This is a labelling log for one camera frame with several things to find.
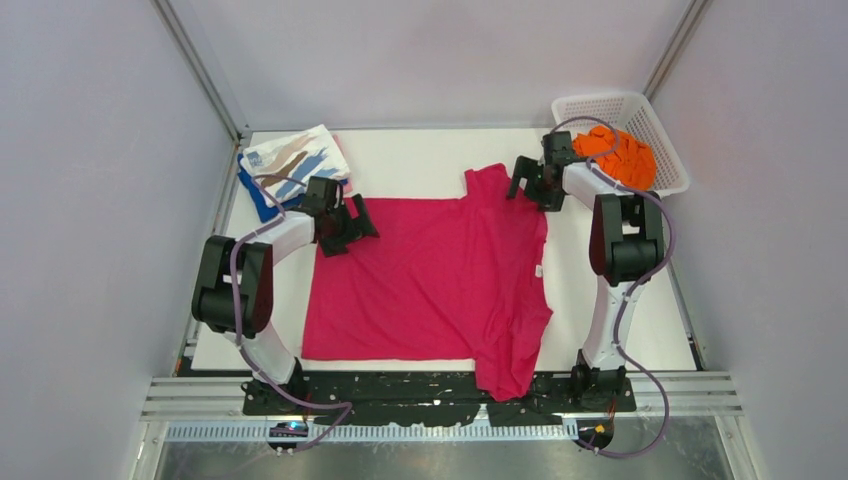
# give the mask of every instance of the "metal floor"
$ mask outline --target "metal floor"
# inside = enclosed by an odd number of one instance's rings
[[[276,456],[262,443],[167,442],[157,479],[286,480],[424,479],[731,479],[714,417],[672,418],[656,450],[610,460],[570,441],[325,444]],[[659,418],[616,419],[608,447],[632,451],[649,443]]]

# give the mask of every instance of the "orange clothing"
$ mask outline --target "orange clothing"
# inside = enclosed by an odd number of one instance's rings
[[[620,143],[614,153],[595,159],[601,170],[624,185],[639,190],[648,190],[657,176],[657,162],[654,152],[644,142],[633,138],[627,132],[618,130]],[[608,151],[615,143],[615,135],[604,126],[593,128],[589,135],[577,134],[574,139],[574,151],[588,157]]]

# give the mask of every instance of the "folded clothes stack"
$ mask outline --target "folded clothes stack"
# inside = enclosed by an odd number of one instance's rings
[[[347,183],[350,168],[333,135],[324,125],[294,135],[269,140],[244,149],[238,157],[238,178],[247,188],[264,223],[279,214],[269,198],[251,182],[257,175],[290,177],[306,184],[311,177],[324,177]],[[285,207],[300,203],[306,188],[282,178],[260,178],[257,183]]]

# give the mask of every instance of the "folded t-shirt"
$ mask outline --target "folded t-shirt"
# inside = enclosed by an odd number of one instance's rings
[[[503,165],[465,179],[461,199],[366,199],[380,238],[330,258],[319,249],[304,358],[473,358],[496,400],[527,392],[551,317],[537,275],[545,215],[506,199]]]

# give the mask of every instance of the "cable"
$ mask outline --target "cable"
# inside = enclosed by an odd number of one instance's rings
[[[253,186],[256,187],[257,189],[259,189],[260,192],[262,192],[272,202],[274,202],[274,205],[276,205],[277,209],[280,210],[280,218],[277,218],[277,219],[259,227],[258,229],[248,233],[247,235],[243,236],[242,238],[240,238],[236,242],[235,246],[233,246],[232,252],[230,252],[230,278],[232,278],[232,279],[238,278],[238,268],[236,266],[236,259],[238,258],[238,252],[239,252],[239,250],[241,250],[241,247],[245,243],[247,243],[249,240],[252,240],[253,238],[257,237],[258,235],[261,235],[261,234],[267,232],[268,230],[271,230],[272,228],[276,227],[277,225],[280,225],[286,219],[286,211],[283,208],[283,205],[280,203],[280,201],[277,200],[276,197],[274,197],[273,195],[268,193],[268,191],[265,190],[265,188],[262,187],[261,185],[259,185],[259,183],[257,183],[257,181],[256,181],[257,179],[267,178],[267,177],[281,178],[281,179],[289,181],[289,182],[294,182],[294,183],[297,183],[299,185],[306,186],[303,182],[300,182],[300,181],[295,180],[293,178],[284,177],[284,176],[281,176],[281,175],[271,175],[271,174],[269,174],[269,175],[255,175],[255,176],[250,178],[250,181],[251,181],[251,183],[253,183]],[[329,428],[324,430],[320,435],[318,435],[314,439],[306,442],[303,445],[299,445],[297,448],[292,450],[292,453],[303,452],[305,450],[309,450],[310,448],[317,445],[318,442],[320,442],[331,431],[333,431],[333,429],[336,428],[345,418],[347,418],[348,414],[350,414],[351,409],[353,409],[353,404],[350,403],[350,402],[327,403],[327,404],[307,402],[307,401],[304,401],[304,400],[301,400],[299,398],[292,396],[290,393],[288,393],[285,390],[283,390],[282,388],[280,388],[280,386],[277,385],[277,382],[275,382],[273,379],[271,379],[271,377],[269,377],[268,374],[266,374],[259,367],[259,365],[257,365],[256,362],[253,361],[252,358],[250,358],[250,355],[248,355],[247,351],[242,347],[242,342],[243,342],[244,338],[243,338],[243,319],[242,319],[242,308],[241,308],[241,292],[239,291],[238,282],[233,281],[232,287],[233,287],[233,306],[234,306],[235,324],[236,324],[236,348],[238,348],[238,351],[241,354],[241,358],[244,359],[245,363],[247,363],[247,365],[250,367],[250,369],[253,370],[257,375],[259,375],[262,378],[262,380],[264,380],[265,383],[270,385],[274,389],[274,391],[276,391],[281,397],[285,398],[289,402],[292,402],[296,405],[300,405],[301,407],[309,408],[309,409],[312,409],[312,410],[344,409],[344,411],[342,411],[342,413],[338,416],[338,418],[336,418],[336,420],[330,425]]]
[[[644,192],[642,190],[638,190],[638,189],[635,189],[635,188],[630,188],[630,187],[627,187],[625,185],[622,185],[621,182],[619,182],[618,180],[615,180],[614,178],[607,175],[603,170],[601,170],[601,168],[598,166],[597,162],[595,162],[595,159],[609,155],[611,153],[614,153],[618,149],[618,145],[621,141],[621,138],[618,135],[618,131],[615,128],[613,128],[612,125],[601,120],[600,118],[596,118],[596,117],[593,117],[593,116],[590,116],[590,115],[579,115],[579,116],[572,117],[572,118],[569,118],[567,120],[564,120],[564,121],[558,123],[554,128],[551,129],[551,133],[554,133],[557,130],[559,130],[560,128],[564,127],[565,125],[572,123],[572,122],[576,122],[578,120],[588,120],[588,121],[591,121],[591,122],[599,123],[599,124],[607,127],[608,129],[610,129],[610,131],[615,136],[615,141],[613,142],[613,146],[610,150],[608,150],[606,152],[596,153],[594,155],[589,155],[589,157],[586,159],[586,168],[591,170],[595,174],[596,177],[601,179],[604,183],[606,183],[607,185],[609,185],[613,189],[621,190],[621,191],[627,192],[627,193],[632,193],[634,195],[638,195],[638,196],[644,198],[645,200],[648,200],[651,203],[653,203],[654,205],[656,205],[657,208],[659,208],[660,212],[662,213],[662,216],[665,217],[666,224],[668,225],[668,247],[666,248],[665,256],[663,256],[663,259],[653,269],[651,269],[650,271],[648,271],[647,273],[645,273],[644,275],[639,277],[639,279],[636,280],[635,282],[633,282],[633,285],[631,285],[630,288],[628,288],[625,291],[624,298],[622,299],[621,304],[618,307],[618,313],[615,316],[615,323],[613,324],[613,333],[612,333],[613,344],[615,345],[615,349],[618,351],[618,354],[621,355],[621,358],[623,358],[624,360],[626,360],[627,362],[632,364],[634,367],[636,367],[637,370],[639,370],[646,377],[651,379],[651,381],[654,382],[654,384],[659,389],[660,395],[662,395],[662,399],[663,399],[663,422],[662,422],[662,425],[660,426],[660,430],[657,433],[657,437],[650,444],[648,444],[648,446],[642,448],[641,450],[637,450],[635,452],[627,452],[627,453],[610,452],[610,451],[607,451],[607,450],[598,450],[598,449],[595,449],[594,447],[592,447],[592,445],[590,445],[589,443],[584,442],[583,440],[580,440],[580,439],[577,440],[582,446],[589,448],[591,450],[595,450],[596,453],[598,453],[599,455],[602,455],[604,457],[621,458],[621,459],[634,458],[634,457],[644,455],[644,454],[652,451],[653,449],[655,449],[657,447],[657,445],[659,445],[659,443],[665,437],[666,431],[668,430],[669,417],[671,416],[671,405],[670,405],[669,400],[668,400],[668,393],[666,393],[665,388],[663,388],[662,383],[659,381],[659,379],[657,379],[657,377],[654,376],[654,374],[651,373],[650,370],[648,370],[647,368],[642,366],[641,363],[637,362],[636,360],[633,359],[633,357],[628,355],[627,352],[624,351],[624,348],[621,347],[621,337],[620,337],[619,329],[621,328],[621,321],[624,318],[624,311],[627,308],[628,303],[630,302],[630,298],[633,295],[633,292],[635,292],[637,288],[644,285],[648,280],[651,279],[651,277],[653,277],[656,273],[658,273],[660,270],[665,268],[666,265],[668,265],[668,262],[670,261],[671,255],[674,253],[674,248],[677,244],[677,233],[676,233],[675,228],[674,228],[674,220],[671,218],[671,214],[668,212],[668,209],[666,209],[666,207],[663,205],[663,203],[659,199],[657,199],[653,195],[651,195],[647,192]]]

